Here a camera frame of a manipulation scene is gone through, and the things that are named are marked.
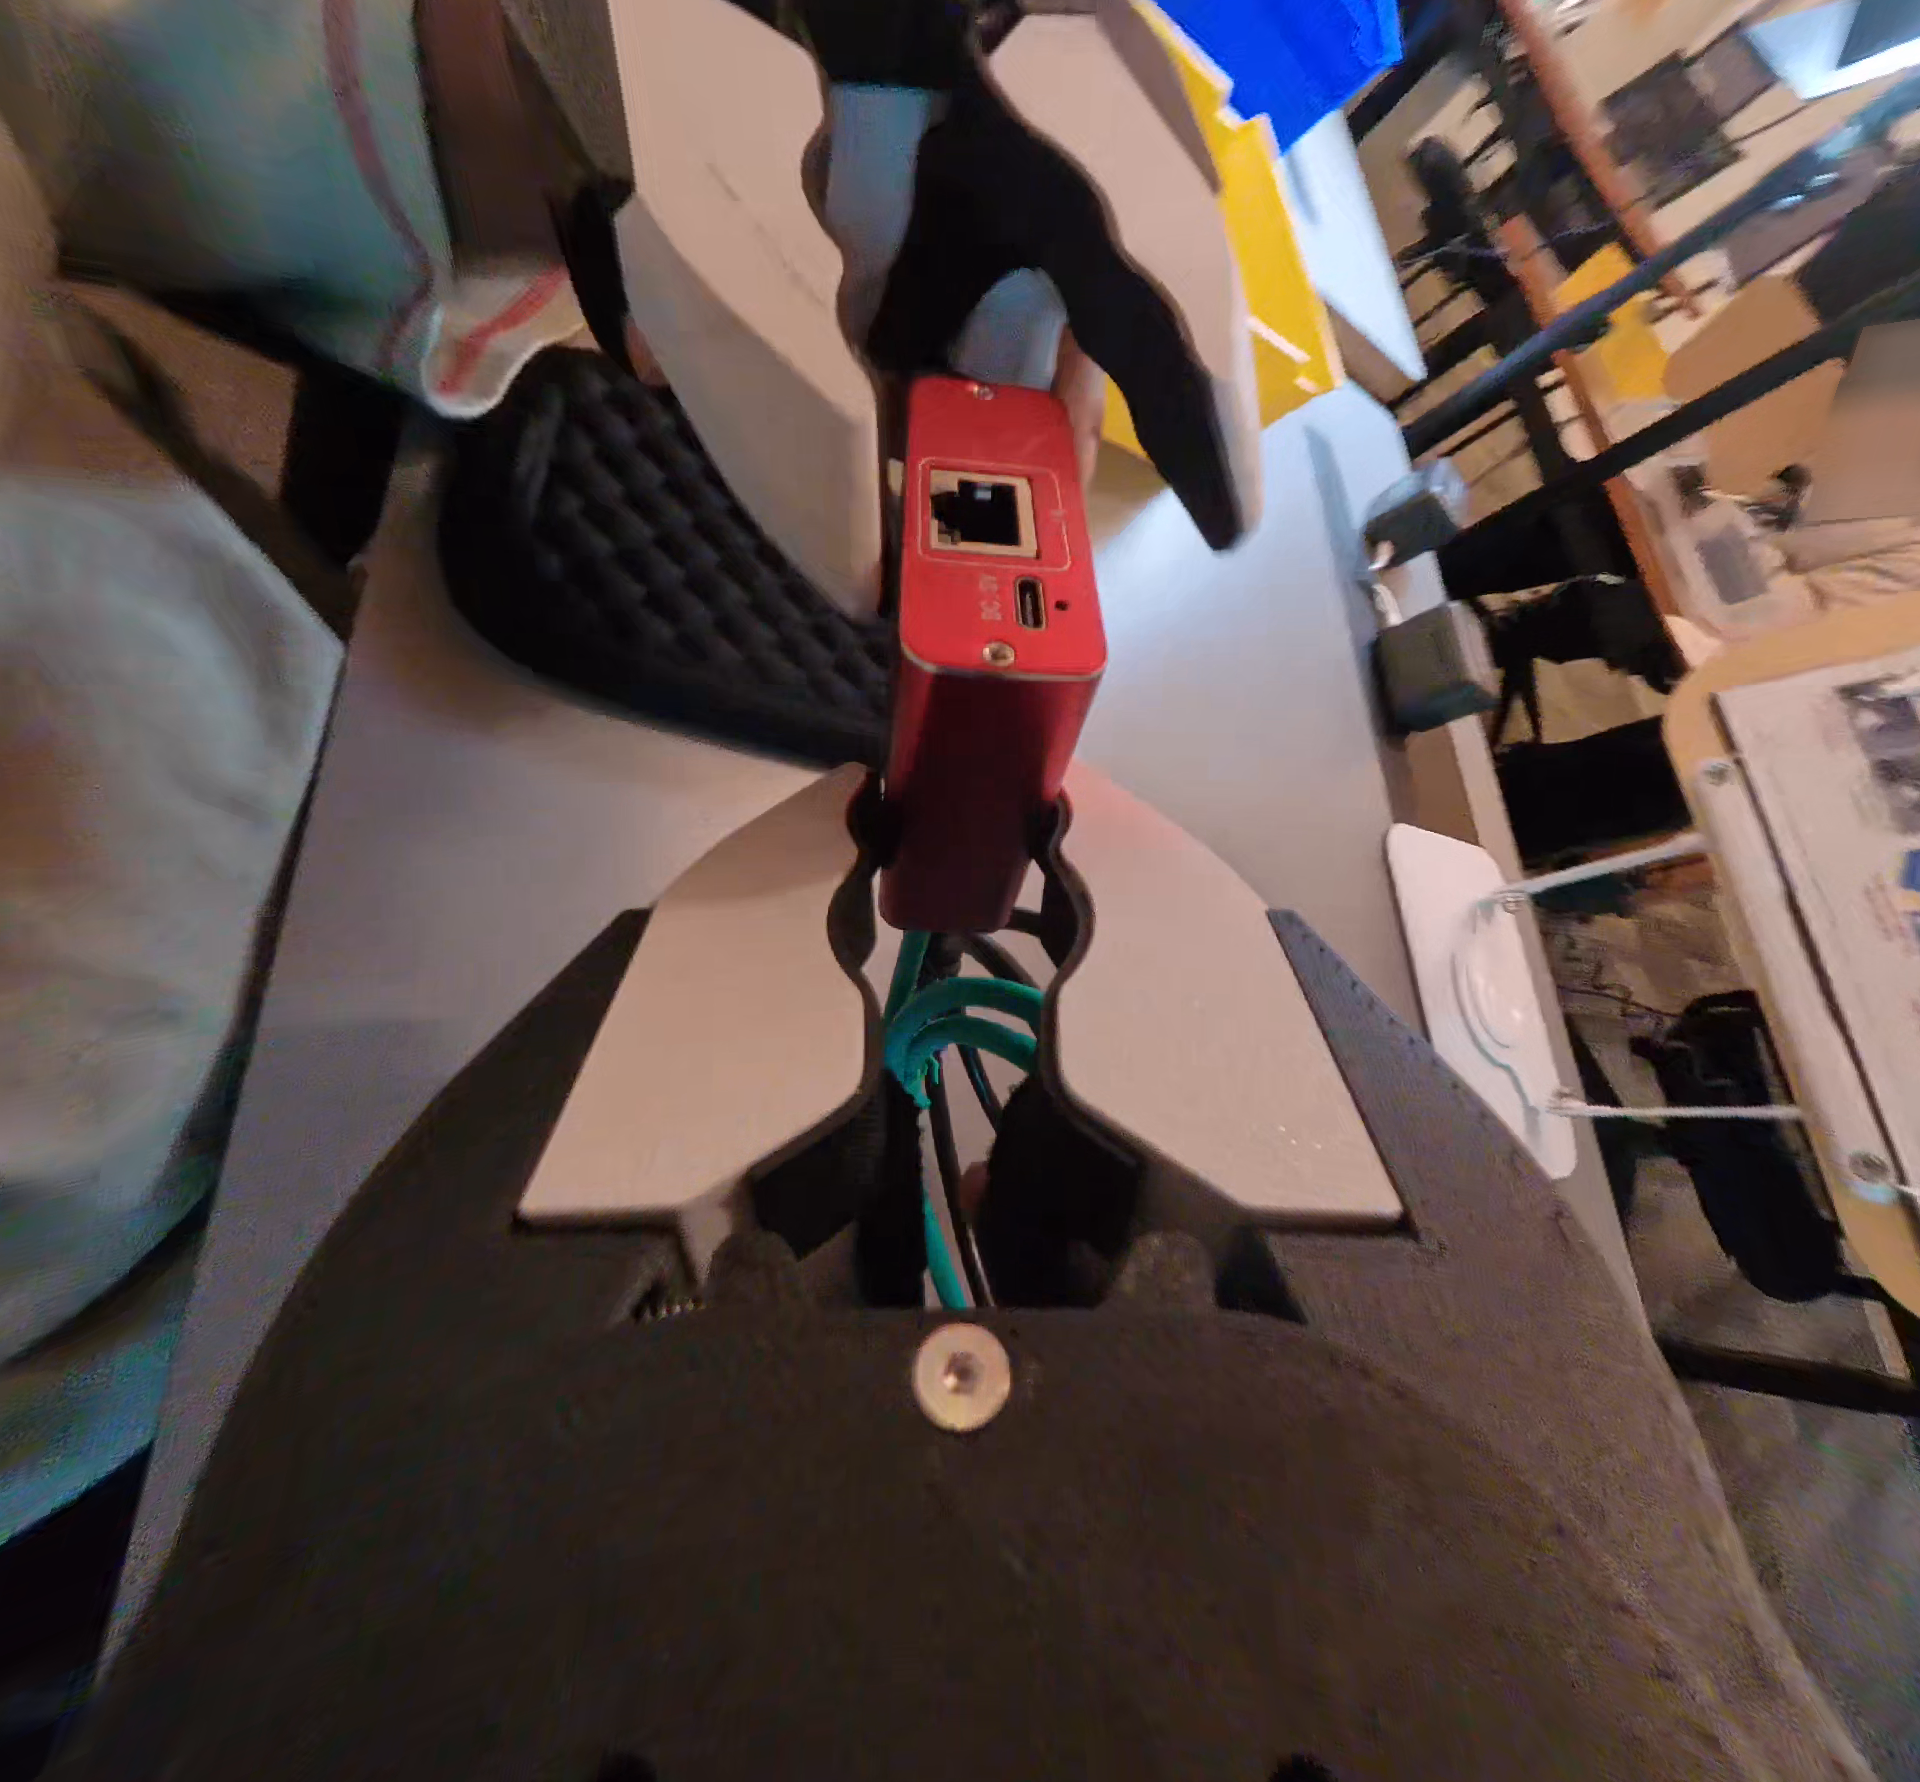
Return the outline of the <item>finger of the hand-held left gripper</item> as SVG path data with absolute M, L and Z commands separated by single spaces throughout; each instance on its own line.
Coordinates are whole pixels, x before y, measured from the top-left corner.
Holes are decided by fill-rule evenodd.
M 1200 537 L 1262 510 L 1249 306 L 1194 126 L 1176 131 L 1093 15 L 1019 18 L 969 53 L 920 135 L 911 210 L 868 329 L 876 368 L 957 368 L 998 280 L 1037 275 Z
M 882 594 L 863 325 L 905 231 L 905 93 L 824 86 L 729 0 L 606 0 L 623 297 L 730 497 L 843 612 Z

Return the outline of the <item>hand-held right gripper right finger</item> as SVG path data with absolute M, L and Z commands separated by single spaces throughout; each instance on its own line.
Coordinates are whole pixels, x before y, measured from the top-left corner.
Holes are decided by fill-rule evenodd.
M 1392 1231 L 1404 1221 L 1259 902 L 1123 790 L 1066 790 L 1076 947 L 1045 990 L 1045 1081 L 1138 1169 L 1126 1231 Z

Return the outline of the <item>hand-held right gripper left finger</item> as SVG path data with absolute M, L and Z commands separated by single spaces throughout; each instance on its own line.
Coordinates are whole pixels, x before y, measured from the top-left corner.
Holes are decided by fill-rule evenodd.
M 836 766 L 680 873 L 518 1201 L 523 1224 L 729 1231 L 752 1175 L 847 1122 L 876 1078 L 862 766 Z

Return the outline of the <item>yellow plastic bin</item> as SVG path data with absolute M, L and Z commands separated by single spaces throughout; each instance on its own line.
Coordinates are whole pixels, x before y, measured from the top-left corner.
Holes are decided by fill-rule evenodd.
M 1294 231 L 1294 204 L 1287 193 L 1271 122 L 1267 115 L 1239 115 L 1230 103 L 1229 76 L 1158 9 L 1144 0 L 1126 3 L 1126 9 L 1126 22 L 1138 22 L 1134 34 L 1157 41 L 1157 61 L 1148 58 L 1144 76 L 1164 69 L 1164 76 L 1180 77 L 1186 122 L 1210 158 L 1219 225 L 1242 291 L 1256 421 L 1267 432 L 1345 381 L 1330 316 L 1309 280 L 1301 233 Z M 1144 176 L 1151 184 L 1109 173 L 1106 180 L 1119 184 L 1119 193 L 1112 196 L 1112 189 L 1103 183 L 1096 183 L 1096 189 L 1102 204 L 1112 210 L 1126 258 L 1138 258 L 1148 277 L 1171 290 L 1173 280 L 1161 264 L 1171 261 L 1180 267 L 1181 258 L 1191 258 L 1186 249 L 1173 255 L 1176 218 L 1164 204 L 1157 207 L 1152 184 L 1173 180 L 1171 135 L 1180 126 L 1171 102 L 1158 102 L 1157 109 L 1171 126 L 1164 134 L 1152 131 L 1157 139 L 1148 139 Z M 1112 378 L 1103 397 L 1102 437 L 1116 452 L 1138 463 L 1148 461 L 1135 420 Z

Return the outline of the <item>red metal adapter box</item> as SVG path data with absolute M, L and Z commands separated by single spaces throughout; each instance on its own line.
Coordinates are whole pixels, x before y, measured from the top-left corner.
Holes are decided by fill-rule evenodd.
M 1063 403 L 917 378 L 899 500 L 876 906 L 899 931 L 982 935 L 1019 902 L 1106 664 Z

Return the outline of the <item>person's left forearm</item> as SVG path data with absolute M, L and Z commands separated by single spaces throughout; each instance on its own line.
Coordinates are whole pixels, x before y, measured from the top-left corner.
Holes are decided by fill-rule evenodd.
M 59 267 L 447 420 L 587 339 L 565 275 L 451 267 L 414 0 L 2 0 L 2 403 Z

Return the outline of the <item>person's left hand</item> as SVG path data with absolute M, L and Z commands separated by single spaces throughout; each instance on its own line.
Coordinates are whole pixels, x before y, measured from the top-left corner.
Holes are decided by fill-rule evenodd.
M 447 261 L 461 275 L 571 275 L 571 144 L 499 0 L 414 0 L 418 115 Z

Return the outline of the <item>white rounded plate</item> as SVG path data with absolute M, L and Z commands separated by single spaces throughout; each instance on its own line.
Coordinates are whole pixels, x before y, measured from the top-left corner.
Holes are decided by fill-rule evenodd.
M 1577 1137 L 1520 900 L 1482 848 L 1410 825 L 1385 829 L 1385 867 L 1427 1043 L 1550 1181 L 1567 1181 Z

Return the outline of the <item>black woven pad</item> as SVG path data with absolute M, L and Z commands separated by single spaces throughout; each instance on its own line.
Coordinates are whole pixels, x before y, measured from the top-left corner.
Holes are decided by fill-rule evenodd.
M 892 628 L 836 607 L 680 403 L 600 352 L 534 352 L 454 433 L 435 557 L 467 628 L 554 690 L 763 757 L 883 760 Z

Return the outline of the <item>grey metal clamp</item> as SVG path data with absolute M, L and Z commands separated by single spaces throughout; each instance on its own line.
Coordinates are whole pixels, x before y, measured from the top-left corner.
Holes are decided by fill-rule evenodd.
M 1408 468 L 1366 504 L 1361 552 L 1371 572 L 1443 550 L 1463 527 L 1469 484 L 1452 456 Z
M 1482 620 L 1465 601 L 1439 601 L 1382 621 L 1372 643 L 1379 711 L 1392 734 L 1426 734 L 1501 705 Z

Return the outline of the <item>black metal bar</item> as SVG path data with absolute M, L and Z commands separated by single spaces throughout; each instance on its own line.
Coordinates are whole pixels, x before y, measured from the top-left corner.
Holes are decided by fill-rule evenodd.
M 1498 358 L 1475 381 L 1444 403 L 1413 417 L 1404 433 L 1410 456 L 1434 453 L 1465 437 L 1465 427 L 1498 407 L 1515 407 L 1533 427 L 1534 461 L 1546 475 L 1570 468 L 1556 432 L 1546 424 L 1540 375 L 1559 356 L 1576 356 L 1611 329 L 1619 310 L 1642 297 L 1666 297 L 1671 306 L 1689 291 L 1679 280 L 1686 261 L 1706 251 L 1729 255 L 1735 233 L 1757 225 L 1771 244 L 1770 261 L 1786 261 L 1807 249 L 1816 233 L 1825 244 L 1809 264 L 1786 280 L 1799 306 L 1816 316 L 1816 326 L 1796 340 L 1770 348 L 1731 374 L 1736 400 L 1755 400 L 1809 368 L 1846 352 L 1861 326 L 1916 316 L 1916 155 L 1882 164 L 1874 190 L 1856 199 L 1845 218 L 1833 213 L 1835 190 L 1816 196 L 1825 219 L 1807 223 L 1804 199 L 1813 196 L 1813 152 L 1799 152 L 1764 173 L 1736 199 L 1708 213 L 1697 228 L 1650 258 L 1631 258 L 1628 268 L 1576 294 L 1570 306 L 1533 316 L 1518 264 L 1551 258 L 1540 238 L 1520 249 L 1504 249 L 1494 225 L 1465 183 L 1452 151 L 1427 139 L 1413 148 L 1413 176 L 1427 190 L 1421 241 L 1410 258 L 1437 267 L 1455 290 L 1478 301 L 1472 319 L 1455 325 L 1427 375 L 1444 375 L 1479 351 Z

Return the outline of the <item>person's torso in light shirt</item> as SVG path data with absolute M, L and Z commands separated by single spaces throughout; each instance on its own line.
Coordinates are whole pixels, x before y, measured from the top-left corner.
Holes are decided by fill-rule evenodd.
M 2 329 L 2 1542 L 152 1440 L 356 607 L 204 421 L 292 381 L 111 291 Z

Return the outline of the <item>wooden board with papers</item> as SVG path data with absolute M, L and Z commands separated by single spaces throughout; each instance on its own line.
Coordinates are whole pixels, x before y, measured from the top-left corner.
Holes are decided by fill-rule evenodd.
M 1661 741 L 1835 1224 L 1916 1315 L 1916 596 L 1726 644 Z

